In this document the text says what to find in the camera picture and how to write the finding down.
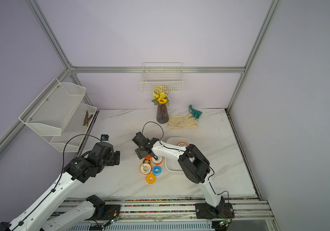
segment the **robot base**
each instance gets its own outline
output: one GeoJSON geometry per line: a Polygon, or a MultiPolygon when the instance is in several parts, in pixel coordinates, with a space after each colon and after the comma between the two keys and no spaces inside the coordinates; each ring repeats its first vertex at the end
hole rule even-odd
{"type": "Polygon", "coordinates": [[[209,206],[206,203],[195,204],[197,219],[214,219],[214,218],[234,218],[234,211],[231,203],[224,203],[223,209],[217,217],[214,217],[209,212],[209,206]]]}
{"type": "Polygon", "coordinates": [[[114,218],[117,217],[114,216],[114,212],[116,211],[116,213],[119,215],[120,214],[120,208],[121,208],[121,205],[119,204],[105,204],[105,211],[110,211],[110,212],[105,212],[105,215],[101,218],[99,218],[98,220],[112,220],[114,218]]]}

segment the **wire basket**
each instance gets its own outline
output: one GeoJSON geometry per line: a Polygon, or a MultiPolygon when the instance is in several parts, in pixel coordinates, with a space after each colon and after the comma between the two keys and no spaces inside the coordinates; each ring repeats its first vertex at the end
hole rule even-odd
{"type": "Polygon", "coordinates": [[[40,136],[61,136],[85,95],[85,87],[59,82],[35,111],[23,121],[40,136]]]}
{"type": "MultiPolygon", "coordinates": [[[[72,137],[79,134],[86,134],[87,130],[93,121],[94,114],[96,113],[97,108],[87,105],[87,104],[79,104],[78,109],[75,111],[73,116],[71,117],[70,122],[68,123],[65,130],[62,132],[61,136],[54,136],[49,142],[54,148],[56,148],[59,152],[63,152],[64,147],[72,137]],[[84,124],[84,118],[86,112],[88,111],[88,117],[91,115],[92,118],[89,120],[88,125],[84,124]]],[[[81,143],[83,142],[85,136],[77,136],[73,138],[66,146],[65,152],[77,152],[81,143]]]]}
{"type": "Polygon", "coordinates": [[[141,78],[142,92],[152,93],[156,86],[163,86],[168,92],[182,92],[182,68],[144,67],[141,78]]]}

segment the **white robotic arm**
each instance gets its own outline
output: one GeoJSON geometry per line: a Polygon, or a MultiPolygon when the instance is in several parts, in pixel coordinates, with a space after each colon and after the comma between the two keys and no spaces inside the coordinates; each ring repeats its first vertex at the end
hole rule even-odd
{"type": "MultiPolygon", "coordinates": [[[[232,208],[231,204],[225,203],[224,198],[214,192],[212,182],[209,180],[209,161],[195,145],[180,147],[163,143],[156,138],[149,140],[141,132],[138,132],[132,140],[138,146],[135,151],[140,159],[151,155],[155,159],[163,156],[176,160],[186,177],[199,184],[206,203],[195,204],[197,218],[234,217],[233,212],[224,214],[225,210],[229,211],[232,208]]],[[[111,144],[103,141],[96,143],[91,151],[72,159],[65,166],[60,177],[25,212],[10,223],[0,223],[0,231],[65,231],[86,219],[107,219],[106,211],[112,211],[113,207],[115,213],[109,215],[110,221],[106,225],[116,221],[118,219],[116,213],[120,210],[120,205],[109,205],[111,207],[108,210],[105,202],[96,195],[88,197],[87,201],[57,218],[47,219],[89,177],[95,177],[105,166],[119,163],[120,152],[114,152],[111,144]]]]}
{"type": "MultiPolygon", "coordinates": [[[[152,152],[156,156],[166,157],[166,158],[169,158],[169,159],[172,159],[175,161],[178,161],[179,157],[181,155],[183,155],[184,152],[186,152],[186,151],[187,151],[186,147],[175,146],[175,145],[171,145],[171,144],[164,143],[164,142],[160,143],[160,141],[157,141],[152,147],[152,152]]],[[[209,179],[210,175],[211,175],[211,173],[209,172],[205,176],[205,181],[199,182],[198,184],[200,186],[202,193],[205,196],[206,203],[208,203],[209,205],[211,205],[213,207],[217,207],[221,201],[221,196],[217,195],[213,191],[212,186],[211,186],[212,180],[209,179]]]]}
{"type": "Polygon", "coordinates": [[[27,210],[10,223],[1,222],[0,231],[65,231],[86,219],[115,219],[120,205],[105,205],[96,195],[74,209],[47,220],[58,206],[89,177],[95,177],[105,166],[118,165],[120,152],[107,142],[96,143],[91,151],[76,157],[65,166],[56,181],[27,210]],[[107,208],[115,213],[106,215],[107,208]]]}
{"type": "Polygon", "coordinates": [[[196,215],[200,215],[198,217],[211,219],[222,215],[225,209],[224,198],[214,192],[212,182],[209,179],[210,163],[195,145],[190,144],[188,147],[181,147],[164,143],[157,138],[149,140],[141,132],[138,132],[132,141],[138,146],[135,152],[140,159],[151,155],[153,158],[163,156],[176,160],[186,177],[199,184],[205,196],[206,204],[202,206],[202,212],[196,212],[196,215]]]}

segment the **orange tape roll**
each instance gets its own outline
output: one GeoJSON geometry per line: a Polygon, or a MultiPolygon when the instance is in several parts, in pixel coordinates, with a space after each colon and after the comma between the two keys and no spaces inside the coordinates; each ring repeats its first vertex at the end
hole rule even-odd
{"type": "Polygon", "coordinates": [[[162,156],[158,156],[157,158],[158,158],[158,160],[155,160],[154,158],[152,158],[152,163],[154,165],[160,165],[162,163],[162,156]]]}
{"type": "Polygon", "coordinates": [[[156,180],[155,175],[153,175],[152,173],[148,174],[148,176],[146,177],[146,181],[149,184],[153,184],[156,180]]]}
{"type": "Polygon", "coordinates": [[[147,163],[142,164],[140,171],[143,175],[148,175],[151,172],[151,165],[147,163]]]}

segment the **marble tabletop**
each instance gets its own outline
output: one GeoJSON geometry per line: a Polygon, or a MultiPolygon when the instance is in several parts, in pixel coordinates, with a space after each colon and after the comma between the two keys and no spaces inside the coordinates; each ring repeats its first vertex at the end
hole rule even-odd
{"type": "MultiPolygon", "coordinates": [[[[255,189],[238,149],[237,142],[224,109],[201,109],[198,128],[172,129],[162,124],[166,141],[170,137],[185,137],[205,155],[215,170],[212,176],[216,193],[228,190],[230,197],[256,197],[255,189]]],[[[137,132],[141,132],[148,121],[156,122],[156,109],[100,110],[91,135],[109,135],[115,151],[121,152],[120,164],[106,166],[96,177],[89,178],[76,189],[70,198],[86,198],[96,194],[102,198],[175,198],[203,197],[199,186],[191,182],[184,173],[169,172],[165,162],[160,165],[161,174],[153,184],[146,182],[140,173],[142,160],[135,153],[133,143],[137,132]]],[[[188,109],[169,110],[169,115],[187,115],[188,109]]],[[[160,138],[158,125],[148,123],[144,136],[160,138]]],[[[97,139],[89,137],[83,153],[93,148],[97,139]]]]}

